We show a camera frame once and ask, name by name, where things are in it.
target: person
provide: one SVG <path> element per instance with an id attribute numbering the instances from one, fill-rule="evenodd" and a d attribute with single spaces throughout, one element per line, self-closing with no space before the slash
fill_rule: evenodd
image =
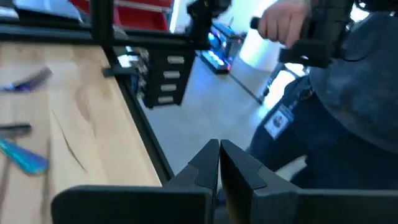
<path id="1" fill-rule="evenodd" d="M 262 15 L 259 34 L 293 46 L 321 1 L 275 2 Z M 346 38 L 345 58 L 286 86 L 286 107 L 298 82 L 311 92 L 292 107 L 291 122 L 278 134 L 267 130 L 267 116 L 248 153 L 273 171 L 306 155 L 306 168 L 292 179 L 301 188 L 398 189 L 398 17 L 390 13 L 370 13 Z"/>

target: id badge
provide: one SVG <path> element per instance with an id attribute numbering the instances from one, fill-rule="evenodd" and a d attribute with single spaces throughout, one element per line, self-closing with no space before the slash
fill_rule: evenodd
<path id="1" fill-rule="evenodd" d="M 268 119 L 264 127 L 271 137 L 276 140 L 280 134 L 294 120 L 293 113 L 285 106 L 281 105 L 278 110 Z"/>

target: wood grain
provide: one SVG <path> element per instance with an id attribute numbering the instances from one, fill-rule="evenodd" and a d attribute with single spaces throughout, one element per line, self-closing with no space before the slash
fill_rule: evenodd
<path id="1" fill-rule="evenodd" d="M 138 130 L 99 47 L 0 44 L 0 84 L 43 67 L 53 72 L 39 90 L 0 95 L 0 123 L 27 121 L 15 139 L 45 156 L 49 171 L 25 175 L 0 156 L 0 223 L 51 223 L 55 194 L 76 185 L 160 186 Z"/>

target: black handle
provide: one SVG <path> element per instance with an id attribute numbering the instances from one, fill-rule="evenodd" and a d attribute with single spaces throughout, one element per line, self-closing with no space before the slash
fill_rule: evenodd
<path id="1" fill-rule="evenodd" d="M 259 28 L 260 17 L 253 17 L 250 21 L 250 28 L 258 29 Z"/>
<path id="2" fill-rule="evenodd" d="M 29 123 L 0 124 L 1 138 L 16 138 L 30 132 L 32 132 L 32 126 Z"/>

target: electronic device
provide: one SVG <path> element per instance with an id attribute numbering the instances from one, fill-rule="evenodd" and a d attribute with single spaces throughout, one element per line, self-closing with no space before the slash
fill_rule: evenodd
<path id="1" fill-rule="evenodd" d="M 214 23 L 208 34 L 210 50 L 200 52 L 200 58 L 215 74 L 227 74 L 242 47 L 243 38 L 229 26 Z"/>

